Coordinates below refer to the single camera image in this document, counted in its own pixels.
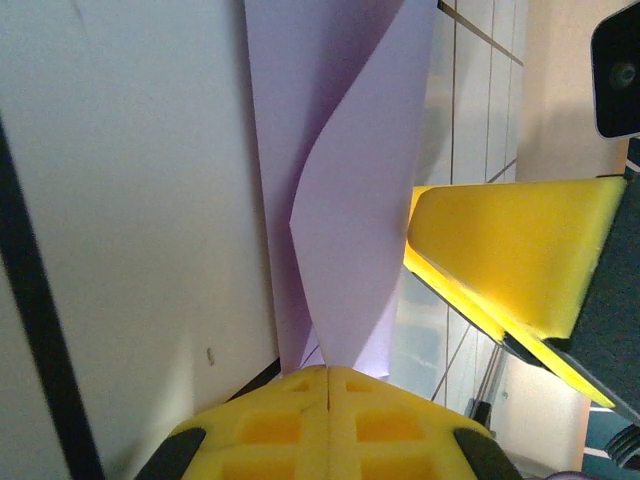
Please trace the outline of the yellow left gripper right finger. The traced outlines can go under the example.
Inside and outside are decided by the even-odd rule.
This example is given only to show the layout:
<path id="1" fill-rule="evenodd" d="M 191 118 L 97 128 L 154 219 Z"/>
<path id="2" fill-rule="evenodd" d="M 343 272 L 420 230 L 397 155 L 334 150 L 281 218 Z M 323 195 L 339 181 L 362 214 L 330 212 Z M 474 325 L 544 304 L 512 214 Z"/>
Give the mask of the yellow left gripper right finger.
<path id="1" fill-rule="evenodd" d="M 330 480 L 523 480 L 480 423 L 346 367 L 328 369 Z"/>

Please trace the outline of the light purple paper sheet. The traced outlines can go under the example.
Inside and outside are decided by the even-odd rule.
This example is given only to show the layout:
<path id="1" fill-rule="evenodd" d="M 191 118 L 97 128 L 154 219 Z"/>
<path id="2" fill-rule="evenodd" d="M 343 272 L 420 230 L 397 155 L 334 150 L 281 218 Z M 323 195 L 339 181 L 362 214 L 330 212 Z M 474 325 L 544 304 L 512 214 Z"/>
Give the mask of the light purple paper sheet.
<path id="1" fill-rule="evenodd" d="M 245 0 L 281 367 L 389 372 L 438 0 Z"/>

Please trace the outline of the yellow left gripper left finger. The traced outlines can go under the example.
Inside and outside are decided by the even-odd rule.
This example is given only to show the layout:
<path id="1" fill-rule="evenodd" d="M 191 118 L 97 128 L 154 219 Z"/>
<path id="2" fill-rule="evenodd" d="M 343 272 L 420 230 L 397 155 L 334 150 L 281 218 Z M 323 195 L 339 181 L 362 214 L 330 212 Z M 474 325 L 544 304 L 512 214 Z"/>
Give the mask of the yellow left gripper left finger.
<path id="1" fill-rule="evenodd" d="M 328 369 L 272 381 L 182 422 L 134 480 L 329 480 Z"/>

